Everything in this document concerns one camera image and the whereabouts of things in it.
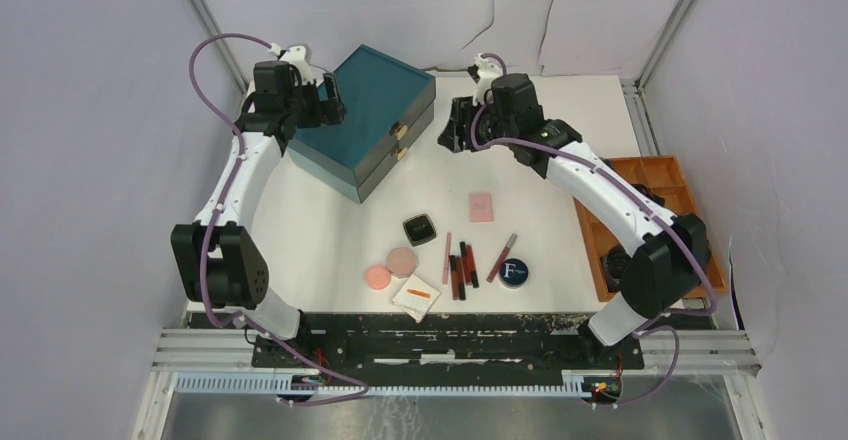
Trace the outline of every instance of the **pink powder compact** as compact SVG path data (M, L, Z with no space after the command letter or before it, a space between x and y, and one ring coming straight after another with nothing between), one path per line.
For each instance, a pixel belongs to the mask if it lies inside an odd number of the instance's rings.
M392 275L389 269L382 265L374 265L365 271L365 282L374 290L382 290L389 286Z
M386 258L386 266L392 275L398 278L407 278L415 271L418 266L418 259L415 257L415 252L406 248L400 247L389 252Z

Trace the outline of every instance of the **white wall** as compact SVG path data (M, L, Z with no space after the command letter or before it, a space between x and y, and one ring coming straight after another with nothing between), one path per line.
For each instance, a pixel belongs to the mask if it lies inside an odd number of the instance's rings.
M206 0L223 31L307 42L337 67L368 44L419 68L462 70L478 52L513 71L636 78L676 0ZM242 69L264 59L233 44Z
M128 438L185 295L169 234L223 168L185 0L0 0L0 438ZM235 110L222 65L209 96Z
M779 438L848 431L848 0L697 0L647 88L721 258Z

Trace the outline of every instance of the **round compact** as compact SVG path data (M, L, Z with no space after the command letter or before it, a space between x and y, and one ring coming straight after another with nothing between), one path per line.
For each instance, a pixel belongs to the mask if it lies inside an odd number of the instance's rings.
M392 274L382 265L374 265L365 271L365 283L374 290L382 290L389 286Z
M415 271L418 266L418 259L415 257L415 252L406 248L400 247L389 252L386 258L386 266L389 272L398 278L407 278Z
M504 260L501 264L498 274L501 277L501 283L509 288L518 288L527 283L527 277L530 276L530 270L527 269L527 264L517 258Z

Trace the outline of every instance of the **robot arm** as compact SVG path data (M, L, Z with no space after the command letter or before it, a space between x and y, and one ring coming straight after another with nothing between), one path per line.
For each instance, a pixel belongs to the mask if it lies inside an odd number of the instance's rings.
M250 237L253 216L295 130L341 123L346 109L331 74L324 75L326 99L319 98L317 81L306 61L306 46L283 51L273 45L270 51L279 60L256 64L245 101L248 108L243 108L236 121L244 141L243 153L239 138L233 137L229 160L209 201L192 224L174 227L171 246L186 296L201 301L201 245L213 212L219 211L207 252L212 305L250 310L250 316L261 325L288 339L297 335L301 314L268 288L268 266ZM218 203L238 159L238 175Z
M479 64L478 57L477 65L469 69L472 78ZM693 266L660 224L670 226L703 269L710 251L706 228L697 216L676 216L653 203L609 168L580 133L562 120L545 119L527 75L493 79L483 96L491 103L480 107L475 103L479 88L474 97L453 99L439 144L455 153L493 143L508 145L519 163L585 205L632 257L620 292L578 329L593 350L616 345L698 286Z

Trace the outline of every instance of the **metal floor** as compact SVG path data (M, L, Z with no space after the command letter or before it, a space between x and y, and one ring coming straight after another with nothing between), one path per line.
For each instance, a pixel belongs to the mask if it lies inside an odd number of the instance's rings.
M623 399L656 378L625 377ZM568 398L366 397L290 408L269 395L175 394L172 440L740 439L721 377L675 377L651 400L615 411Z

